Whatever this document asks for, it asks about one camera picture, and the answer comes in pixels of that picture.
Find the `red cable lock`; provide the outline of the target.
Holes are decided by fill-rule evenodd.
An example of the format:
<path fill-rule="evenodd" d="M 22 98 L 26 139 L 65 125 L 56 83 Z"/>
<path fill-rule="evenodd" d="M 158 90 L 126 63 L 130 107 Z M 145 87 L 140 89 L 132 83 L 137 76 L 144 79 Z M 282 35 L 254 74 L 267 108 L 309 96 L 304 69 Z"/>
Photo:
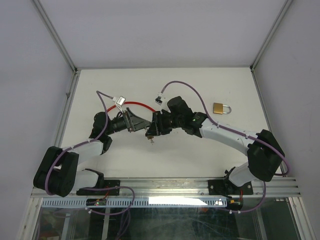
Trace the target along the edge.
<path fill-rule="evenodd" d="M 144 103 L 137 102 L 137 101 L 125 101 L 125 102 L 124 102 L 124 105 L 136 105 L 136 106 L 141 106 L 141 107 L 143 107 L 143 108 L 146 108 L 146 109 L 148 109 L 148 110 L 150 110 L 150 111 L 152 111 L 152 112 L 155 112 L 155 111 L 156 111 L 154 108 L 150 107 L 149 105 L 146 105 L 146 104 L 144 104 Z M 109 108 L 107 109 L 107 112 L 115 109 L 116 107 L 117 107 L 116 105 L 113 105 L 113 106 L 109 107 Z"/>

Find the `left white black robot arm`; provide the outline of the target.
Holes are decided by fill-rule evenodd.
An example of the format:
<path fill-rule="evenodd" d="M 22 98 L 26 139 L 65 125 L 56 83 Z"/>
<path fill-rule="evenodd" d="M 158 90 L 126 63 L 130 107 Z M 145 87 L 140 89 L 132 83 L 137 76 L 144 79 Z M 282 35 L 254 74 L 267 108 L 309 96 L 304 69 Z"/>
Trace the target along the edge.
<path fill-rule="evenodd" d="M 48 195 L 66 197 L 72 191 L 91 191 L 100 194 L 108 188 L 104 174 L 98 170 L 78 169 L 84 161 L 105 154 L 111 144 L 111 134 L 127 130 L 130 133 L 146 129 L 150 121 L 135 115 L 129 108 L 120 116 L 109 119 L 106 112 L 99 112 L 93 118 L 89 138 L 66 148 L 49 147 L 33 178 L 33 186 L 46 191 Z"/>

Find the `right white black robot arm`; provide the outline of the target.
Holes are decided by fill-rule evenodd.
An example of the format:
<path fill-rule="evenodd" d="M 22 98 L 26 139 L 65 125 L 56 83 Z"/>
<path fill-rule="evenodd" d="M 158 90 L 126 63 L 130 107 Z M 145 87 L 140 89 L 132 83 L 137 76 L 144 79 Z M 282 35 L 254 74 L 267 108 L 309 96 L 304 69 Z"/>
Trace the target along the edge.
<path fill-rule="evenodd" d="M 177 128 L 191 136 L 218 141 L 247 156 L 246 163 L 225 173 L 223 187 L 230 194 L 256 179 L 270 182 L 285 156 L 270 131 L 256 133 L 213 122 L 207 113 L 192 111 L 180 96 L 170 99 L 166 110 L 153 112 L 145 135 L 158 137 Z"/>

